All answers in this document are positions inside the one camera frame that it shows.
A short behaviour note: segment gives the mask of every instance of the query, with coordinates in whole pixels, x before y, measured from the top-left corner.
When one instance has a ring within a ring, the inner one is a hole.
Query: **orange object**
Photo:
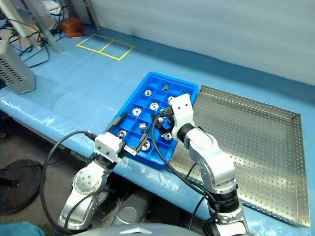
[[[67,38],[80,37],[84,35],[83,23],[80,19],[69,17],[61,22],[61,30],[65,32]]]

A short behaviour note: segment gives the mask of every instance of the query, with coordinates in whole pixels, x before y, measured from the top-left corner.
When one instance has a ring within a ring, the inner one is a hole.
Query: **blue tray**
[[[162,90],[165,85],[169,85],[169,89],[167,91]],[[145,96],[144,91],[146,90],[151,90],[152,95]],[[124,137],[124,141],[129,147],[135,148],[142,136],[142,132],[139,129],[139,124],[146,123],[147,127],[152,127],[150,115],[157,115],[160,113],[161,109],[168,107],[169,105],[167,103],[167,98],[169,96],[177,97],[185,93],[190,94],[190,100],[192,103],[194,103],[198,94],[198,85],[155,72],[148,73],[115,117],[121,115],[124,112],[127,112],[128,115],[124,118],[119,127],[112,127],[110,132],[117,135],[119,130],[126,131],[127,134]],[[153,102],[156,102],[159,105],[157,111],[150,109],[150,104]],[[135,107],[138,107],[142,110],[138,117],[132,114],[132,109]],[[165,128],[168,128],[167,121],[168,119],[164,119],[163,121],[163,126]],[[177,141],[174,139],[166,141],[161,137],[158,131],[155,132],[155,140],[160,151],[166,160],[169,161],[173,155]],[[140,151],[136,156],[132,156],[131,154],[127,153],[127,156],[153,166],[157,169],[165,169],[165,163],[161,160],[153,147],[152,130],[150,130],[148,141],[151,144],[149,150]]]

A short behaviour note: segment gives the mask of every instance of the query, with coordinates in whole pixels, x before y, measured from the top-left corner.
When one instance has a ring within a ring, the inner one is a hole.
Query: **yellow tape outline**
[[[81,45],[82,43],[84,43],[85,41],[89,40],[90,38],[92,38],[92,37],[94,37],[94,36],[108,39],[108,40],[110,40],[110,42],[108,42],[107,44],[105,44],[105,46],[103,46],[100,50],[95,50],[95,49],[88,48],[88,47],[85,47],[85,46],[82,46],[82,45]],[[109,54],[107,54],[107,53],[103,53],[102,51],[103,51],[105,48],[107,48],[107,47],[108,47],[111,43],[113,43],[113,42],[117,42],[117,43],[126,45],[126,46],[130,47],[130,49],[129,49],[128,51],[126,51],[120,58],[114,57],[114,56],[109,55]],[[127,44],[127,43],[118,41],[118,40],[113,39],[113,38],[108,38],[108,37],[105,37],[105,36],[102,36],[102,35],[99,35],[99,34],[92,34],[91,36],[89,36],[89,37],[87,37],[86,39],[84,39],[82,42],[76,44],[76,46],[78,46],[78,47],[80,47],[80,48],[84,48],[84,49],[90,50],[90,51],[95,52],[95,53],[102,54],[102,55],[104,55],[104,56],[107,56],[107,57],[112,58],[112,59],[115,59],[115,60],[121,60],[121,59],[123,59],[128,53],[131,52],[132,49],[134,49],[134,46],[132,46],[132,45],[130,45],[130,44]]]

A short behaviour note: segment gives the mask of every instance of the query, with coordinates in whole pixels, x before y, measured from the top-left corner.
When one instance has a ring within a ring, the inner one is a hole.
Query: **gray wall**
[[[92,4],[101,27],[315,85],[314,0]]]

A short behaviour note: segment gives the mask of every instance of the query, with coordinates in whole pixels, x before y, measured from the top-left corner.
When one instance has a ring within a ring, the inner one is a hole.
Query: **perforated metal tray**
[[[310,227],[300,115],[207,86],[193,106],[196,126],[233,158],[242,202],[287,223]],[[178,142],[171,164],[193,162]],[[196,167],[191,175],[201,181]]]

